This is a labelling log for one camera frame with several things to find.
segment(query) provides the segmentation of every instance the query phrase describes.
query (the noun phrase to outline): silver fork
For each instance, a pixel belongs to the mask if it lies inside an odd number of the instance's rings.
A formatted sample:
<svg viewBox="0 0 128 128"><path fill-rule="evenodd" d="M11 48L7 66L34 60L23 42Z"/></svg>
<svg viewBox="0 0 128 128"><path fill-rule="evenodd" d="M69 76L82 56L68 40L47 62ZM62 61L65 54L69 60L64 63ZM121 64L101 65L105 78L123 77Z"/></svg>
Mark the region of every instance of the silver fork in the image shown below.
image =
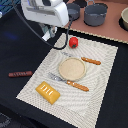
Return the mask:
<svg viewBox="0 0 128 128"><path fill-rule="evenodd" d="M80 85L80 84L77 84L77 83L75 83L75 82L69 81L69 80L63 80L63 79L61 79L59 76L56 76L56 75L54 75L54 74L51 73L51 72L48 73L48 77L49 77L50 79L52 79L52 80L65 82L66 84L71 85L71 86L73 86L73 87L76 87L76 88L78 88L78 89L81 89L81 90L83 90L83 91L89 91L89 89L88 89L87 87L82 86L82 85Z"/></svg>

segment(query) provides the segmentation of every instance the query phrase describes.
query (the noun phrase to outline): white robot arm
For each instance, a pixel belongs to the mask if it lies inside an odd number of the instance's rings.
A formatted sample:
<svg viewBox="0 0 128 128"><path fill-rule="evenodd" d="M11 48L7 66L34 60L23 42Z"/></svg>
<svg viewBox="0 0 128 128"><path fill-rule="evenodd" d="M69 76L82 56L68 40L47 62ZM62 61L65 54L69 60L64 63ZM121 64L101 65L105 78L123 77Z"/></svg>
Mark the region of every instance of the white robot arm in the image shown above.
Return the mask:
<svg viewBox="0 0 128 128"><path fill-rule="evenodd" d="M57 27L64 27L69 22L63 0L21 0L21 6L27 20L39 23L45 41L55 36Z"/></svg>

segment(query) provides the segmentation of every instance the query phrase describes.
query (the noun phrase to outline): striped placemat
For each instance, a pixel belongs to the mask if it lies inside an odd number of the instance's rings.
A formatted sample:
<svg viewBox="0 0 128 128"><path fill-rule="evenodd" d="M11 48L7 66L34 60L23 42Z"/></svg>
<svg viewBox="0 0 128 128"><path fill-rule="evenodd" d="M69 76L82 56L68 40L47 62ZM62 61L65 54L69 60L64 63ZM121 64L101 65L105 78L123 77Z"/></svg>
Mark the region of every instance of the striped placemat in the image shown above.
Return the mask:
<svg viewBox="0 0 128 128"><path fill-rule="evenodd" d="M55 46L61 47L65 43L65 38L66 35L62 34ZM17 98L76 127L94 128L118 48L77 38L79 45L76 49L71 49L69 45L62 51L51 49ZM58 66L61 61L68 58L61 52L101 61L101 65L85 62L87 73L84 78L77 81L77 83L88 87L88 92L47 77L49 72L60 76ZM46 81L61 94L53 105L35 91L35 88L43 81Z"/></svg>

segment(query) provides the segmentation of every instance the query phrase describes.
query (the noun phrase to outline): dark tabletop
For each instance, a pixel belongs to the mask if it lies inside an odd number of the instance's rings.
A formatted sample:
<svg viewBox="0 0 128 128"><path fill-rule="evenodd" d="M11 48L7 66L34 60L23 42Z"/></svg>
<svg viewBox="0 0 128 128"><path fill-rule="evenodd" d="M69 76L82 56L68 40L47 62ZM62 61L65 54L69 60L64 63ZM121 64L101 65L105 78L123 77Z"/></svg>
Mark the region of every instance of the dark tabletop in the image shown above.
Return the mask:
<svg viewBox="0 0 128 128"><path fill-rule="evenodd" d="M27 22L39 35L43 35L37 23ZM56 36L48 42L54 45L62 33L66 33L66 30L58 28ZM96 128L128 128L128 44L71 30L69 34L118 47ZM8 77L10 72L32 71L34 73L50 49L25 26L14 10L0 19L0 104L49 128L75 128L59 118L16 99L31 77Z"/></svg>

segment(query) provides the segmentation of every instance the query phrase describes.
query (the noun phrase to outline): round plate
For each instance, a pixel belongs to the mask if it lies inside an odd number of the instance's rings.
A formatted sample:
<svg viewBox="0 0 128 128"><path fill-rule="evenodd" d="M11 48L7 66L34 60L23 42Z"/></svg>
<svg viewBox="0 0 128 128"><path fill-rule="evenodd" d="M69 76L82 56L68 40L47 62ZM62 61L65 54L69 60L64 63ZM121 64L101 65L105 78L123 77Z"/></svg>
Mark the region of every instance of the round plate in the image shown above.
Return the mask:
<svg viewBox="0 0 128 128"><path fill-rule="evenodd" d="M66 80L79 80L86 73L85 62L81 59L70 57L60 63L59 73Z"/></svg>

